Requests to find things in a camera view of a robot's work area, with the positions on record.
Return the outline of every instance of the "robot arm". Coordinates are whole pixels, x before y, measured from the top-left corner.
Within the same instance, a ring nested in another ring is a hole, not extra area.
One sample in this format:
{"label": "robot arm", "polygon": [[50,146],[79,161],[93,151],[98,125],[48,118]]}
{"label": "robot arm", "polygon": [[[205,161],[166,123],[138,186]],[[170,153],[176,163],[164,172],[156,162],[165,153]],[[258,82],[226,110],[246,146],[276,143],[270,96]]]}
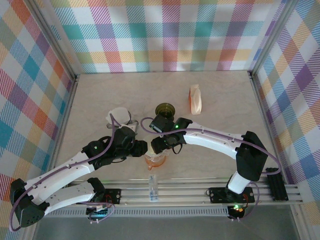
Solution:
{"label": "robot arm", "polygon": [[231,134],[203,127],[189,119],[178,118],[170,121],[158,114],[150,124],[150,128],[164,134],[152,140],[151,146],[156,154],[165,149],[173,149],[184,144],[199,145],[224,153],[236,160],[237,171],[231,176],[226,188],[236,194],[241,194],[251,181],[258,181],[265,166],[268,155],[253,146],[242,143],[252,143],[263,149],[264,145],[258,136],[250,131],[245,135]]}
{"label": "robot arm", "polygon": [[[147,152],[147,143],[135,139],[134,126],[121,125],[114,133],[110,148],[100,157],[86,162],[89,158],[102,153],[109,145],[111,137],[106,136],[90,142],[74,157],[53,170],[24,182],[17,179],[11,183],[10,201],[14,205],[17,199],[30,187],[33,187],[18,203],[15,215],[21,227],[28,227],[38,222],[44,215],[53,210],[79,202],[99,202],[105,188],[97,178],[90,178],[87,182],[63,188],[73,180],[89,174],[102,166],[110,165],[116,159],[125,160],[128,156],[140,157]],[[63,170],[44,179],[45,176],[58,169]]]}

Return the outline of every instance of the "plastic container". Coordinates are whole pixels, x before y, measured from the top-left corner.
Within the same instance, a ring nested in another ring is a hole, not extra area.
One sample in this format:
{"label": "plastic container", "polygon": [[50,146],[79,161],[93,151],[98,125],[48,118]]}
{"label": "plastic container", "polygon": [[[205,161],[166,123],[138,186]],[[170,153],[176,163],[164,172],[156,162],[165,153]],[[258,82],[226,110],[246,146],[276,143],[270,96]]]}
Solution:
{"label": "plastic container", "polygon": [[160,114],[162,117],[173,121],[175,118],[175,107],[172,106],[170,103],[161,103],[155,108],[155,115]]}
{"label": "plastic container", "polygon": [[130,112],[125,107],[116,107],[115,109],[108,112],[106,120],[111,124],[110,114],[113,115],[114,119],[119,124],[127,124],[131,120]]}
{"label": "plastic container", "polygon": [[148,164],[148,169],[151,170],[154,167],[159,167],[165,163],[169,152],[164,150],[159,154],[155,154],[151,146],[151,141],[155,138],[154,135],[148,135],[143,140],[148,144],[148,151],[144,155],[144,160]]}
{"label": "plastic container", "polygon": [[150,202],[159,201],[158,178],[154,174],[149,176],[149,200]]}
{"label": "plastic container", "polygon": [[189,90],[189,104],[192,115],[201,114],[202,101],[199,84],[191,85]]}

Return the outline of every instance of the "plaid wallpaper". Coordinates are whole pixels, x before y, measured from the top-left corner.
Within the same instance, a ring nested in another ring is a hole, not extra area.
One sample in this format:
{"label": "plaid wallpaper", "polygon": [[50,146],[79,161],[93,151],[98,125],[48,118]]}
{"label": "plaid wallpaper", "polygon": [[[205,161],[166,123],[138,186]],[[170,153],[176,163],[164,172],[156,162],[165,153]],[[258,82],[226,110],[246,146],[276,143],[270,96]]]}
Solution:
{"label": "plaid wallpaper", "polygon": [[[48,17],[50,9],[42,0],[37,2]],[[268,26],[281,12],[273,7],[285,4],[285,0],[50,2],[67,44],[87,74],[247,70]]]}
{"label": "plaid wallpaper", "polygon": [[53,21],[53,18],[50,16],[50,11],[48,11],[45,8],[43,0],[32,0],[32,1],[34,1],[38,5],[47,24],[51,27],[52,33],[54,34],[59,46],[61,47],[62,51],[64,52],[65,56],[67,57],[69,64],[72,67],[73,72],[80,74],[82,71],[80,68],[77,67],[76,59],[71,55],[66,43],[63,41],[62,36],[59,33],[59,31],[57,30],[57,26],[55,25],[55,23]]}
{"label": "plaid wallpaper", "polygon": [[258,78],[282,164],[320,239],[320,0],[298,2]]}
{"label": "plaid wallpaper", "polygon": [[254,55],[253,61],[251,62],[251,65],[250,65],[250,67],[248,69],[249,71],[253,70],[253,68],[254,68],[254,66],[255,66],[255,64],[256,64],[259,56],[260,56],[260,53],[264,49],[264,47],[265,47],[265,45],[266,45],[266,43],[267,43],[267,41],[269,39],[270,34],[273,32],[274,27],[276,25],[276,22],[279,19],[279,17],[281,16],[281,13],[283,12],[284,7],[285,7],[287,2],[288,2],[288,0],[282,0],[280,5],[278,6],[278,8],[277,8],[277,10],[276,10],[276,12],[275,12],[275,14],[274,14],[274,16],[272,18],[272,21],[271,21],[267,31],[265,32],[262,41],[260,42],[259,48],[258,48],[258,50],[256,51],[256,53]]}
{"label": "plaid wallpaper", "polygon": [[23,0],[0,0],[0,240],[10,183],[46,170],[72,82]]}

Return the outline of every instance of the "beige floor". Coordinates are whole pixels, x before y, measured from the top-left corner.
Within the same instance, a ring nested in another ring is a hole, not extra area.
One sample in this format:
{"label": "beige floor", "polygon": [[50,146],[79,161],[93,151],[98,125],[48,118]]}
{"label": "beige floor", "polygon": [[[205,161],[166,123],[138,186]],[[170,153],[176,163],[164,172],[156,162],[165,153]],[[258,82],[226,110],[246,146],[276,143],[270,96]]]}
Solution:
{"label": "beige floor", "polygon": [[[190,113],[188,93],[191,84],[199,84],[202,94],[202,113]],[[255,132],[272,152],[267,131],[246,71],[212,72],[154,72],[82,75],[73,101],[56,166],[73,157],[82,147],[103,136],[110,136],[105,119],[109,110],[125,107],[133,119],[155,117],[160,103],[171,103],[175,119],[184,117],[215,130],[245,134]],[[137,139],[146,133],[139,128]],[[275,167],[272,159],[266,167]],[[170,153],[161,167],[148,170],[143,157],[113,163],[83,176],[86,180],[145,179],[156,174],[168,178],[229,178],[236,170],[230,157],[205,147],[185,145],[180,154]]]}

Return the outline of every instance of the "metal frame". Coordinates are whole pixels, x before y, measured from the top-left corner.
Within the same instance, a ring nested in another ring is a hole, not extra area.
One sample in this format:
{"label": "metal frame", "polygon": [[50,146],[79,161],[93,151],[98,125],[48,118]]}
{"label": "metal frame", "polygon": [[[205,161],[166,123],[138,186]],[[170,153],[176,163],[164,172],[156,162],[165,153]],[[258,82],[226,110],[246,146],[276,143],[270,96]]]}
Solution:
{"label": "metal frame", "polygon": [[73,81],[75,81],[77,78],[77,74],[79,74],[79,72],[75,72],[74,69],[72,68],[68,58],[66,57],[64,51],[59,45],[51,27],[48,25],[41,10],[39,9],[38,4],[36,4],[34,0],[24,0],[24,2],[26,6],[29,8],[35,21],[38,23],[43,35],[47,39],[49,45],[52,47],[54,53],[57,55],[59,61],[61,62],[64,69],[66,70],[67,74]]}
{"label": "metal frame", "polygon": [[59,33],[60,37],[61,37],[61,42],[63,43],[64,47],[66,48],[66,50],[69,52],[70,56],[73,58],[74,64],[73,64],[73,69],[74,71],[76,71],[78,74],[82,74],[83,68],[82,65],[79,62],[79,59],[74,51],[74,48],[71,46],[71,43],[69,41],[69,38],[60,22],[60,20],[58,19],[58,16],[55,13],[55,9],[51,4],[50,0],[42,0],[43,6],[46,10],[46,13],[48,14],[48,17],[50,18],[50,20],[52,21],[52,23],[54,24],[57,32]]}
{"label": "metal frame", "polygon": [[[57,209],[46,218],[87,218],[85,206],[69,206]],[[227,206],[194,207],[116,207],[112,217],[174,218],[174,217],[227,217]]]}
{"label": "metal frame", "polygon": [[[108,180],[101,181],[107,189],[121,189],[121,200],[117,207],[209,207],[232,206],[232,204],[210,203],[206,195],[208,188],[227,185],[228,178],[172,178],[158,180],[158,202],[150,202],[148,179]],[[68,186],[74,186],[83,181],[73,181]],[[286,185],[289,201],[273,201],[270,194],[267,177],[261,177],[257,182],[260,190],[260,205],[296,205],[302,203],[302,198],[296,185]],[[249,185],[257,196],[257,189]]]}
{"label": "metal frame", "polygon": [[56,138],[56,141],[55,141],[55,144],[54,144],[53,153],[52,153],[51,158],[49,160],[49,164],[48,164],[48,167],[47,167],[46,171],[50,171],[50,170],[52,170],[52,169],[54,169],[56,167],[56,162],[57,162],[59,151],[60,151],[64,136],[65,136],[66,126],[67,126],[68,119],[69,119],[69,116],[70,116],[71,107],[72,107],[72,104],[73,104],[74,99],[75,99],[78,83],[79,82],[78,82],[78,78],[77,78],[75,80],[75,82],[73,82],[73,84],[72,84],[72,87],[71,87],[71,90],[70,90],[70,94],[69,94],[69,98],[68,98],[68,101],[67,101],[67,104],[66,104],[65,113],[64,113],[64,116],[63,116],[63,119],[62,119],[62,122],[61,122],[61,126],[60,126],[60,128],[58,130],[58,133],[57,133],[57,138]]}
{"label": "metal frame", "polygon": [[259,69],[267,59],[268,54],[270,53],[272,47],[274,46],[275,42],[280,36],[281,31],[283,30],[285,24],[287,23],[298,2],[299,0],[288,0],[286,2],[279,19],[276,21],[274,28],[252,69],[253,76],[258,73]]}
{"label": "metal frame", "polygon": [[317,239],[309,218],[306,216],[305,206],[302,204],[291,205],[291,211],[300,238],[303,240]]}
{"label": "metal frame", "polygon": [[[268,134],[268,137],[269,137],[269,140],[271,142],[271,145],[272,145],[272,149],[274,151],[274,154],[276,156],[277,159],[280,159],[280,154],[279,154],[279,151],[278,151],[278,148],[277,148],[277,145],[276,145],[276,142],[273,138],[273,135],[272,135],[272,131],[271,131],[271,127],[268,123],[268,118],[267,118],[267,113],[265,111],[265,108],[263,106],[263,103],[262,103],[262,100],[261,100],[261,97],[259,95],[259,90],[258,90],[258,86],[257,86],[257,83],[256,83],[256,80],[255,78],[251,75],[250,72],[248,72],[248,76],[249,76],[249,81],[251,83],[251,86],[252,86],[252,90],[253,90],[253,93],[254,93],[254,96],[255,96],[255,99],[256,99],[256,102],[259,106],[259,111],[260,111],[260,114],[261,114],[261,117],[262,117],[262,121],[263,121],[263,124],[264,124],[264,127],[266,129],[266,132]],[[288,181],[288,178],[287,178],[287,175],[286,175],[286,172],[284,171],[284,169],[282,169],[282,176],[284,178],[284,181],[286,183],[289,183]]]}

